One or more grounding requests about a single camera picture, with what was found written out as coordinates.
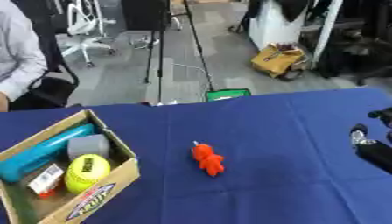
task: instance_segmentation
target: yellow softball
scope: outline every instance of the yellow softball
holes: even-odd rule
[[[71,193],[82,193],[110,174],[110,164],[104,157],[86,154],[77,157],[66,171],[66,188]]]

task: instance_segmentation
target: gray cylinder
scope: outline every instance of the gray cylinder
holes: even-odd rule
[[[102,134],[75,137],[68,141],[68,156],[71,160],[84,154],[97,154],[109,158],[109,140]]]

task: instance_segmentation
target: stuffed toy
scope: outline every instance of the stuffed toy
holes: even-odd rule
[[[223,172],[225,167],[221,163],[223,156],[214,153],[213,147],[205,143],[194,142],[195,146],[192,148],[194,159],[199,161],[199,168],[206,170],[208,175],[215,177],[218,172]]]

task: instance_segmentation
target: white shirt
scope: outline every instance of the white shirt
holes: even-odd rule
[[[32,22],[10,0],[0,0],[0,92],[15,101],[45,70]]]

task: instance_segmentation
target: teal foam tube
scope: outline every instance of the teal foam tube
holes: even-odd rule
[[[94,125],[88,123],[53,136],[4,161],[0,161],[0,178],[9,183],[18,182],[25,174],[38,169],[53,160],[61,150],[65,150],[69,139],[89,136],[94,133]]]

